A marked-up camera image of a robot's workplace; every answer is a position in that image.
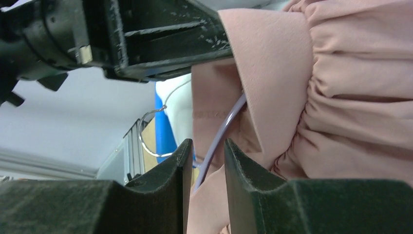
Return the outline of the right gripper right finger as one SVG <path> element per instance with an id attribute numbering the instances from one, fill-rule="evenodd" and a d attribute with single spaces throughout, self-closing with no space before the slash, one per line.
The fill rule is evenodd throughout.
<path id="1" fill-rule="evenodd" d="M 234 234 L 410 234 L 413 190 L 383 179 L 285 181 L 225 141 Z"/>

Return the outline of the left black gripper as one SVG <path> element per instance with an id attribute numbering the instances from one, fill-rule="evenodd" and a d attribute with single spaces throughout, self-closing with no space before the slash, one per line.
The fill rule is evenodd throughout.
<path id="1" fill-rule="evenodd" d="M 72 70 L 149 82 L 232 55 L 217 12 L 196 0 L 32 0 L 0 14 L 0 100 L 14 106 L 20 80 L 57 91 Z"/>

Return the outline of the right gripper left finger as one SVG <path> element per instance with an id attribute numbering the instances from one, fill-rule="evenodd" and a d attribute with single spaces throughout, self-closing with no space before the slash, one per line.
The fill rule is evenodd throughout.
<path id="1" fill-rule="evenodd" d="M 15 180 L 0 187 L 3 234 L 184 234 L 192 140 L 126 185 L 111 180 Z"/>

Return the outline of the clear purple plastic hanger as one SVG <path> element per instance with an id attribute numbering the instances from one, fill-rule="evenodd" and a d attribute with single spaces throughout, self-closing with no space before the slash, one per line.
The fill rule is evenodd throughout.
<path id="1" fill-rule="evenodd" d="M 167 101 L 170 99 L 171 95 L 176 92 L 178 89 L 180 89 L 181 87 L 185 86 L 187 83 L 189 83 L 190 80 L 185 81 L 184 83 L 178 85 L 176 88 L 174 88 L 165 98 L 165 103 L 162 105 L 161 108 L 159 109 L 155 109 L 155 110 L 151 110 L 149 112 L 146 112 L 141 118 L 140 120 L 138 120 L 138 140 L 142 146 L 142 148 L 149 153 L 151 156 L 154 157 L 169 157 L 172 155 L 172 153 L 168 153 L 168 154 L 162 154 L 159 155 L 153 151 L 151 151 L 145 144 L 143 138 L 142 138 L 142 123 L 143 120 L 150 114 L 155 114 L 158 112 L 162 112 L 167 108 Z M 201 184 L 204 182 L 206 175 L 207 175 L 207 171 L 211 165 L 213 156 L 215 154 L 215 151 L 218 147 L 218 144 L 220 143 L 222 137 L 224 136 L 224 133 L 226 132 L 226 130 L 228 129 L 228 127 L 230 126 L 230 124 L 232 123 L 232 121 L 234 120 L 234 118 L 236 117 L 236 115 L 240 112 L 241 108 L 246 104 L 246 96 L 245 93 L 242 92 L 241 96 L 239 97 L 239 99 L 236 101 L 236 103 L 234 104 L 233 108 L 231 109 L 231 111 L 229 112 L 229 114 L 227 115 L 227 117 L 225 118 L 224 122 L 221 124 L 216 136 L 214 137 L 208 151 L 206 154 L 206 157 L 204 159 L 204 161 L 196 166 L 196 161 L 193 161 L 193 166 L 196 166 L 199 168 L 199 175 L 195 181 L 194 184 L 194 190 L 198 190 L 198 188 L 201 186 Z"/>

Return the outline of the pink garment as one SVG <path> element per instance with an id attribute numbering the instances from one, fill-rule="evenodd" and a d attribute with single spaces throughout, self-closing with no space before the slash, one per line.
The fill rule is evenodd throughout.
<path id="1" fill-rule="evenodd" d="M 292 0 L 218 11 L 233 58 L 192 67 L 193 136 L 225 138 L 282 180 L 413 183 L 413 3 Z"/>

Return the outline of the grey white t-shirt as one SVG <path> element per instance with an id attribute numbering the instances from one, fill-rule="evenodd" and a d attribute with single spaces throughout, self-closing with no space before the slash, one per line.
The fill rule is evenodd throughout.
<path id="1" fill-rule="evenodd" d="M 158 81 L 155 85 L 156 93 L 169 119 L 175 143 L 180 145 L 185 139 L 193 138 L 193 102 L 191 88 L 191 74 Z"/>

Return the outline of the blue plastic bin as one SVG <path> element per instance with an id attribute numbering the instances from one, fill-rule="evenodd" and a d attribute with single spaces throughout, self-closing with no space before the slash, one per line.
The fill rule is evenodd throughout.
<path id="1" fill-rule="evenodd" d="M 162 107 L 162 101 L 155 92 L 155 108 Z M 155 114 L 155 139 L 156 139 L 156 153 L 159 155 L 173 153 L 177 149 L 171 125 L 165 112 L 158 112 Z"/>

